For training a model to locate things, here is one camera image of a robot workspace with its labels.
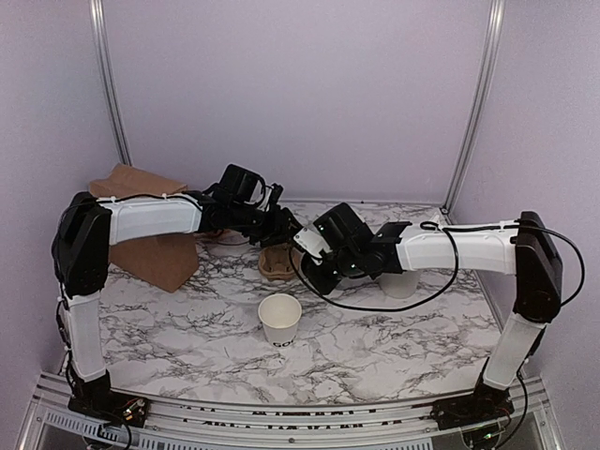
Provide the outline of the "white paper coffee cup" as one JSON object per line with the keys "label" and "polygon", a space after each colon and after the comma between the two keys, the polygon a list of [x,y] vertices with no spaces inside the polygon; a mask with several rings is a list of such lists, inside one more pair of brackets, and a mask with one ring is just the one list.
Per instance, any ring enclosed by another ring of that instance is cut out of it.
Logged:
{"label": "white paper coffee cup", "polygon": [[258,316],[267,342],[279,349],[290,347],[302,313],[301,304],[291,295],[276,293],[265,297],[259,304]]}

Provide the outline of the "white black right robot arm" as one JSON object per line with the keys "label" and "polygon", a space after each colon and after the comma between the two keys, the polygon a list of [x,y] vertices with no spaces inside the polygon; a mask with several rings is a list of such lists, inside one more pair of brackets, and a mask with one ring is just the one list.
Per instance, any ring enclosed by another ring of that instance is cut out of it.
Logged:
{"label": "white black right robot arm", "polygon": [[346,203],[292,235],[308,285],[326,296],[346,278],[401,278],[430,269],[484,271],[514,277],[517,298],[464,411],[483,420],[501,404],[534,344],[562,308],[561,257],[538,215],[445,226],[433,220],[384,223],[373,231]]}

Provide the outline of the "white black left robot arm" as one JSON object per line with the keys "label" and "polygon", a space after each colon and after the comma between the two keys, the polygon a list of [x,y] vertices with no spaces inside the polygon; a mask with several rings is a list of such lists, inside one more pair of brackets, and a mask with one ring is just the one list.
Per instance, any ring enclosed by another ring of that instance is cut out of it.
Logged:
{"label": "white black left robot arm", "polygon": [[231,230],[267,248],[290,242],[301,228],[293,213],[279,205],[275,191],[256,204],[224,203],[197,190],[124,198],[77,193],[60,217],[51,247],[66,312],[67,381],[74,397],[99,417],[118,409],[98,318],[112,247],[146,237]]}

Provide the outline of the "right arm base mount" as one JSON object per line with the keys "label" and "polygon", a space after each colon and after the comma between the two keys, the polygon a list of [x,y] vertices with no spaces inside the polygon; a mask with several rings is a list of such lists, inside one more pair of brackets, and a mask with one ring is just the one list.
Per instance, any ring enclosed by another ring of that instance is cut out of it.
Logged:
{"label": "right arm base mount", "polygon": [[434,401],[430,418],[439,430],[446,430],[508,417],[514,411],[509,390],[493,388],[480,376],[470,394]]}

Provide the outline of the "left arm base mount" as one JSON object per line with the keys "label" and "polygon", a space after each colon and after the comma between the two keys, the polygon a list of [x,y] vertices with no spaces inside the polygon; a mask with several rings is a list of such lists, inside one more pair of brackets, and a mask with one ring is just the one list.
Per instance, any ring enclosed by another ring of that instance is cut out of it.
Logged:
{"label": "left arm base mount", "polygon": [[68,402],[71,411],[114,424],[124,423],[135,428],[144,426],[149,399],[114,391],[109,371],[90,382],[72,373],[67,376],[67,381],[71,387]]}

